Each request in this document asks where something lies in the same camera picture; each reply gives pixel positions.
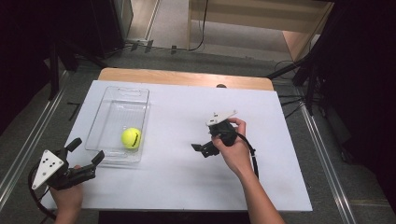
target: metal floor strip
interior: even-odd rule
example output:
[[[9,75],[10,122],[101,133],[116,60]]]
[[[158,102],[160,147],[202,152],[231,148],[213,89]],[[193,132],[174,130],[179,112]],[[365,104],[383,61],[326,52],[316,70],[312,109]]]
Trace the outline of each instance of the metal floor strip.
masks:
[[[298,94],[303,95],[303,92],[296,88]],[[341,218],[344,223],[357,223],[352,209],[350,207],[349,201],[347,199],[346,194],[341,186],[341,182],[338,179],[337,173],[332,166],[332,161],[329,157],[327,149],[323,143],[323,140],[320,136],[318,126],[315,123],[315,118],[309,115],[308,110],[305,105],[302,107],[304,119],[306,122],[306,126],[308,127],[309,132],[311,133],[312,140],[315,144],[315,148],[317,150],[320,163],[323,167],[323,171],[326,175],[326,178],[329,182],[330,189],[332,190],[332,196],[334,197],[335,203],[337,204],[338,211],[340,213]]]
[[[15,158],[11,167],[8,169],[6,176],[0,184],[0,212],[3,210],[9,195],[14,189],[18,179],[21,176],[23,169],[25,168],[27,162],[35,151],[35,147],[45,131],[55,109],[57,108],[59,102],[61,101],[64,95],[64,89],[66,83],[69,79],[69,74],[64,71],[61,80],[60,80],[60,90],[57,95],[54,97],[52,102],[48,102],[45,106],[43,112],[40,115],[40,118],[37,120],[35,127],[30,132],[27,137],[25,143],[23,144],[18,156]]]

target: tennis ball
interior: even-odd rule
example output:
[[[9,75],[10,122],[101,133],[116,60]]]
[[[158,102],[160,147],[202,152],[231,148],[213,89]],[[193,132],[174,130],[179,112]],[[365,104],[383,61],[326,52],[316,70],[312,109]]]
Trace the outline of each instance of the tennis ball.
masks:
[[[140,145],[141,132],[136,128],[129,128],[122,132],[121,142],[126,148],[135,149]]]

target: clear plastic tray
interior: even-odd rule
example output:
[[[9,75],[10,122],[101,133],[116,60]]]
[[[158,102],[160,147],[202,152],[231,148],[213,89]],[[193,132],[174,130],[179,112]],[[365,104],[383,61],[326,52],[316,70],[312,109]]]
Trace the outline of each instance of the clear plastic tray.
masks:
[[[149,90],[107,87],[93,121],[85,148],[105,152],[101,164],[128,165],[141,160]],[[141,132],[138,148],[126,148],[121,135],[128,128]]]

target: human hand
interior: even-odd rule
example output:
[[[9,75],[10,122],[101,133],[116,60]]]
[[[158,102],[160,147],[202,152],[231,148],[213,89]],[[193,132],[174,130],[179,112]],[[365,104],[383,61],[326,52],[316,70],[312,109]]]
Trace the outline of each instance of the human hand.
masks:
[[[75,223],[82,205],[82,184],[75,185],[70,189],[50,188],[49,191],[58,207],[55,223]]]
[[[235,130],[238,133],[246,136],[247,125],[243,120],[230,118],[228,121],[236,124],[237,127]],[[221,152],[221,155],[223,156],[228,167],[230,167],[230,169],[238,177],[241,177],[242,174],[253,172],[250,163],[248,146],[239,136],[235,139],[235,142],[230,147],[226,147],[218,136],[213,137],[212,142],[213,145]]]

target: white board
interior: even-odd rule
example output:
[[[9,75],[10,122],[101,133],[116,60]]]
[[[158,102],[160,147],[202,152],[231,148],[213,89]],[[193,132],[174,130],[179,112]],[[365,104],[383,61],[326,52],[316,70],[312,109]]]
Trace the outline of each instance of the white board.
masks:
[[[279,211],[312,211],[289,130],[275,91],[232,90],[94,81],[67,143],[70,166],[91,163],[84,148],[106,87],[148,89],[149,111],[142,160],[130,169],[98,167],[84,182],[83,208],[126,210],[247,210],[236,175],[221,155],[204,158],[191,144],[210,140],[205,122],[214,112],[237,110],[256,148],[260,181]],[[55,204],[50,195],[42,203]]]

